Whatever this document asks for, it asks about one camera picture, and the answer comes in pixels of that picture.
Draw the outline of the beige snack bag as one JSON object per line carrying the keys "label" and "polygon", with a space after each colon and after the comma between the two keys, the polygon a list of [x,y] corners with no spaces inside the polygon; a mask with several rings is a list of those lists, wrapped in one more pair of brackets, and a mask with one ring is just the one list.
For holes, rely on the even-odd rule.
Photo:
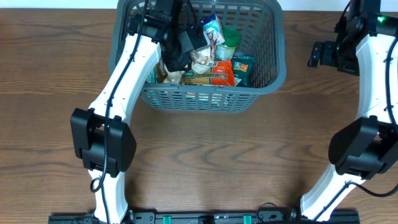
{"label": "beige snack bag", "polygon": [[160,60],[153,69],[153,71],[150,72],[150,75],[147,77],[147,82],[178,84],[180,83],[183,75],[188,74],[188,72],[193,72],[194,75],[207,72],[213,66],[214,57],[215,53],[212,50],[211,46],[208,46],[206,49],[203,49],[201,51],[191,51],[191,70],[187,72],[170,72],[167,70],[167,67],[164,64],[163,60]]}

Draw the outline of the Kleenex tissue multipack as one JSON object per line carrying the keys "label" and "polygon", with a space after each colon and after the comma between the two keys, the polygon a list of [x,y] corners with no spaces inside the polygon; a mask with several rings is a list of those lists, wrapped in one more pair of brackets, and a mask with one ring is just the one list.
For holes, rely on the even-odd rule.
{"label": "Kleenex tissue multipack", "polygon": [[208,38],[212,40],[215,45],[220,45],[225,42],[221,21],[216,14],[212,14],[202,19],[199,22],[199,25],[202,25]]}

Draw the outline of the grey plastic lattice basket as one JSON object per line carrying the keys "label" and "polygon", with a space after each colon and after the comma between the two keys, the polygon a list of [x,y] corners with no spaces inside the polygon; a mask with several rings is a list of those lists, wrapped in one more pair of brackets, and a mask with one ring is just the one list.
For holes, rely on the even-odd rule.
{"label": "grey plastic lattice basket", "polygon": [[239,32],[235,56],[252,57],[254,66],[245,86],[198,86],[146,83],[143,100],[160,110],[219,111],[238,113],[258,96],[278,90],[285,81],[285,35],[283,11],[276,0],[192,1],[184,4],[179,25],[216,14],[223,27]]}

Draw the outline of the green lid jar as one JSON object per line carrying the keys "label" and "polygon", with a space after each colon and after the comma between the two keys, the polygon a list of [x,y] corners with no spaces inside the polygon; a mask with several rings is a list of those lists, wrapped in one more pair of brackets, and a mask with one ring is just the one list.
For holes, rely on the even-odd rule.
{"label": "green lid jar", "polygon": [[231,60],[236,50],[236,47],[239,44],[241,35],[237,30],[225,27],[223,28],[223,36],[224,42],[217,45],[215,57],[217,60],[222,61]]}

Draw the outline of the red yellow spaghetti packet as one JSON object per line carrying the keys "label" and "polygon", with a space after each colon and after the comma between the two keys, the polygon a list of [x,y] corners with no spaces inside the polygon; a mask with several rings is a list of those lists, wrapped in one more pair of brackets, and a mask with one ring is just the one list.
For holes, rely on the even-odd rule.
{"label": "red yellow spaghetti packet", "polygon": [[184,85],[236,85],[231,60],[215,60],[213,66],[204,73],[197,73],[193,70],[185,72],[180,83]]}

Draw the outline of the green white snack bag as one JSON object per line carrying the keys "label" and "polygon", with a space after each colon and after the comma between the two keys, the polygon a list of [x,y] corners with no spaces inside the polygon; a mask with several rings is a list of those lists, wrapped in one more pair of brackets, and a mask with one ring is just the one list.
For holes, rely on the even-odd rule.
{"label": "green white snack bag", "polygon": [[255,61],[256,59],[250,56],[233,57],[231,59],[233,74],[238,81],[236,86],[251,87]]}

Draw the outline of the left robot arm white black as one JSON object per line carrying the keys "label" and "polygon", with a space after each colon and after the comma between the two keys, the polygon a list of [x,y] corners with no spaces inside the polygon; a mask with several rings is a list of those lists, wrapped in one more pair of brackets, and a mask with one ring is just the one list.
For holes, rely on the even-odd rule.
{"label": "left robot arm white black", "polygon": [[77,158],[91,176],[96,207],[89,221],[124,223],[128,217],[125,173],[137,143],[130,124],[136,101],[152,69],[191,69],[192,50],[209,44],[196,24],[182,29],[180,11],[190,1],[119,1],[109,57],[110,78],[87,109],[75,109],[70,123]]}

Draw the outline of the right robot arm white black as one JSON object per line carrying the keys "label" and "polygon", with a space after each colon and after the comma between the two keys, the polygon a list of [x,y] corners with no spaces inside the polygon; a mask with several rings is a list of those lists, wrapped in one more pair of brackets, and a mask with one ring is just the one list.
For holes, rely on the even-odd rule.
{"label": "right robot arm white black", "polygon": [[359,77],[358,110],[332,137],[322,176],[291,210],[296,223],[348,223],[337,206],[397,162],[397,18],[382,14],[380,1],[354,0],[334,31],[336,40],[314,44],[308,66]]}

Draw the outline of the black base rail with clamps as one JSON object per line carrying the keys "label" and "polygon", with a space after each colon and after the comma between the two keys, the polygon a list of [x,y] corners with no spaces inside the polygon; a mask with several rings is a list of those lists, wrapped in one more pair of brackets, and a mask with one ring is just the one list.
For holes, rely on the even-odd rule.
{"label": "black base rail with clamps", "polygon": [[[335,210],[331,213],[330,219],[323,222],[310,221],[298,218],[297,209],[293,212],[285,211],[276,206],[261,207],[255,212],[221,212],[221,213],[155,213],[155,212],[134,212],[128,210],[121,223],[131,224],[257,224],[257,223],[344,223],[360,224],[359,213],[356,210]],[[99,221],[92,213],[86,214],[56,214],[50,215],[47,223],[56,224],[88,224],[105,223]]]}

